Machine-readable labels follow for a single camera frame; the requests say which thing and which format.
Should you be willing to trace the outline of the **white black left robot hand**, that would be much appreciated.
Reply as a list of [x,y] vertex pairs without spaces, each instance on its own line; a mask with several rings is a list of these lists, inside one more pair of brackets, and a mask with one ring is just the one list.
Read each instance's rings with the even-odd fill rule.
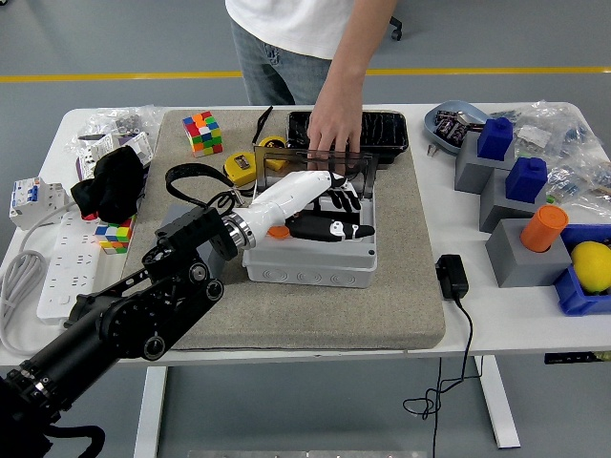
[[346,177],[328,171],[291,172],[254,198],[248,207],[235,211],[246,225],[246,245],[256,246],[276,226],[286,227],[293,238],[324,242],[363,239],[375,234],[370,225],[299,215],[324,194],[330,196],[336,208],[348,213],[361,208]]

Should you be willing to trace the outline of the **person's left hand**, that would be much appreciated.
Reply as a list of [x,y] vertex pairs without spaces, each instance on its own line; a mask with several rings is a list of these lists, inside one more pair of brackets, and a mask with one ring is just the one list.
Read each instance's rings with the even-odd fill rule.
[[323,158],[327,152],[336,156],[359,153],[362,111],[361,96],[337,98],[320,94],[309,119],[307,158]]

